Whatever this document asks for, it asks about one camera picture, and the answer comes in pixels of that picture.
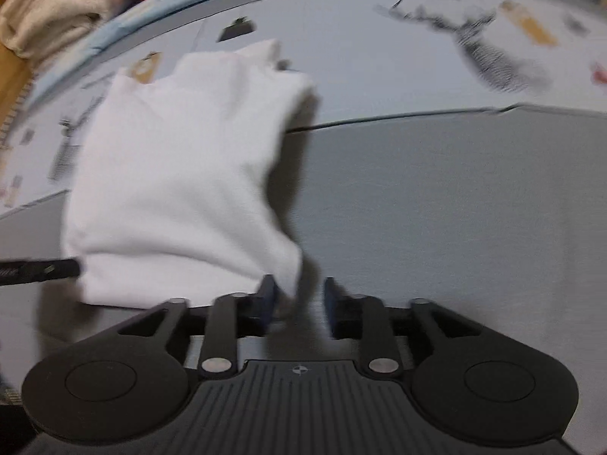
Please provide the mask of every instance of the yellow label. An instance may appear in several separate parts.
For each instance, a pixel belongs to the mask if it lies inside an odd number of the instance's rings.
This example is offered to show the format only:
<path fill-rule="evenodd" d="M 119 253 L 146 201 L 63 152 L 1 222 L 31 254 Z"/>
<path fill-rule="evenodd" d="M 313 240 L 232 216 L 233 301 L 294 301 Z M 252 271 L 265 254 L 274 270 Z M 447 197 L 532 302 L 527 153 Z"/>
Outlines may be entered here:
<path fill-rule="evenodd" d="M 17 201 L 17 195 L 19 195 L 19 190 L 21 189 L 21 182 L 23 181 L 21 176 L 15 176 L 13 179 L 13 183 L 8 189 L 8 197 L 4 202 L 4 206 L 11 209 L 14 207 L 15 202 Z"/>
<path fill-rule="evenodd" d="M 162 53 L 148 54 L 131 67 L 129 77 L 134 78 L 139 83 L 150 83 L 154 79 L 158 65 L 160 65 L 160 58 L 162 58 Z"/>
<path fill-rule="evenodd" d="M 539 46 L 557 46 L 557 39 L 548 32 L 537 19 L 521 4 L 505 0 L 500 4 L 500 10 L 508 20 L 521 29 L 527 37 Z"/>
<path fill-rule="evenodd" d="M 11 148 L 0 147 L 0 180 L 2 179 L 2 176 L 4 176 L 4 171 L 6 170 L 8 158 L 10 157 L 12 150 L 13 149 Z"/>

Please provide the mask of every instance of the ridged texture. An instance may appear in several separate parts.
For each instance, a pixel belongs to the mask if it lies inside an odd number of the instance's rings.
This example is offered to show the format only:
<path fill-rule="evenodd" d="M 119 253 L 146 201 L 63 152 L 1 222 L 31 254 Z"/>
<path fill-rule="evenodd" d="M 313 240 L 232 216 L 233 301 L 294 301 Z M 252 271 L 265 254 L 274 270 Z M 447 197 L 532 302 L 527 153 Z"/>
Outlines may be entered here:
<path fill-rule="evenodd" d="M 308 370 L 302 372 L 298 366 Z M 572 455 L 550 441 L 484 448 L 428 424 L 392 381 L 351 361 L 250 361 L 241 375 L 202 384 L 184 411 L 143 438 L 78 447 L 41 435 L 24 455 Z"/>

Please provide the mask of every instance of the circular pad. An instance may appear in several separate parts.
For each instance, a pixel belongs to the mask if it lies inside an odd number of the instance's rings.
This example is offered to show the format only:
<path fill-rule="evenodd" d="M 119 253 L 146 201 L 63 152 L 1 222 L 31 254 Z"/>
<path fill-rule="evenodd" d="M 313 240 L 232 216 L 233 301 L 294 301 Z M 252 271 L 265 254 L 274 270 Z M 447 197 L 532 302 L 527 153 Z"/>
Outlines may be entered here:
<path fill-rule="evenodd" d="M 69 373 L 66 388 L 74 397 L 89 402 L 104 402 L 126 395 L 137 381 L 137 373 L 116 361 L 82 364 Z"/>
<path fill-rule="evenodd" d="M 415 370 L 412 393 L 443 431 L 494 447 L 562 435 L 578 400 L 561 363 L 500 334 L 445 340 Z"/>
<path fill-rule="evenodd" d="M 465 384 L 472 393 L 493 402 L 516 402 L 535 388 L 533 375 L 518 364 L 487 361 L 465 372 Z"/>
<path fill-rule="evenodd" d="M 107 444 L 165 424 L 189 391 L 183 366 L 148 337 L 84 341 L 38 363 L 23 383 L 29 417 L 57 438 Z"/>

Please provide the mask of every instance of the printed diagram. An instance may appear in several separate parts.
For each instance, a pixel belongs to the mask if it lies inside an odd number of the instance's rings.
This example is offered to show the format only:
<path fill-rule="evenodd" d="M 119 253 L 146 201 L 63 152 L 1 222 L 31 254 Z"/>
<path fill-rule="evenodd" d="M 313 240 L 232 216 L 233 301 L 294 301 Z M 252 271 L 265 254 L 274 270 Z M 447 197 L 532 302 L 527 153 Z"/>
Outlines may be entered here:
<path fill-rule="evenodd" d="M 87 124 L 90 115 L 95 111 L 99 104 L 103 102 L 103 99 L 105 99 L 105 96 L 94 97 L 89 107 L 87 107 L 76 120 L 68 118 L 67 116 L 61 118 L 59 124 L 63 127 L 61 132 L 63 135 L 63 142 L 55 155 L 55 160 L 53 161 L 49 173 L 49 180 L 57 182 L 66 174 L 71 173 L 72 168 L 74 167 L 76 153 L 80 147 L 78 144 L 72 144 L 73 139 L 76 133 Z"/>
<path fill-rule="evenodd" d="M 99 104 L 105 99 L 105 92 L 110 84 L 111 79 L 114 77 L 114 72 L 109 73 L 98 80 L 89 82 L 80 87 L 80 90 L 88 90 L 94 87 L 100 86 L 97 92 L 93 95 L 86 109 L 76 115 L 63 115 L 59 121 L 60 126 L 63 127 L 61 133 L 63 135 L 63 141 L 55 154 L 55 159 L 51 165 L 48 179 L 51 182 L 59 182 L 63 177 L 70 174 L 74 168 L 74 162 L 76 154 L 80 148 L 82 142 L 80 141 L 80 134 L 83 132 L 84 127 L 88 124 L 89 119 L 93 112 L 98 108 Z"/>
<path fill-rule="evenodd" d="M 430 28 L 452 33 L 459 49 L 478 76 L 492 89 L 502 92 L 519 92 L 526 88 L 542 92 L 550 86 L 544 69 L 530 60 L 517 60 L 494 47 L 483 38 L 483 31 L 496 18 L 495 11 L 481 11 L 457 25 L 442 14 L 429 14 L 423 5 L 414 12 L 405 13 L 398 0 L 390 8 L 377 7 L 382 14 L 401 22 L 428 23 Z"/>

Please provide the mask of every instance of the logo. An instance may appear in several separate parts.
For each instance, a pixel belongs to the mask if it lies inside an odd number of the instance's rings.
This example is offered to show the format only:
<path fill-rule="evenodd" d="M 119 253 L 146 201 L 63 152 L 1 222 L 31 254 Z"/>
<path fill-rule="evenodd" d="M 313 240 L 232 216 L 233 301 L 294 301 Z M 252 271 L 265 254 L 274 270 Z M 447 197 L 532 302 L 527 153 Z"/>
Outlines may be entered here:
<path fill-rule="evenodd" d="M 296 375 L 301 376 L 303 374 L 306 374 L 309 369 L 301 364 L 298 364 L 291 371 L 294 372 Z"/>

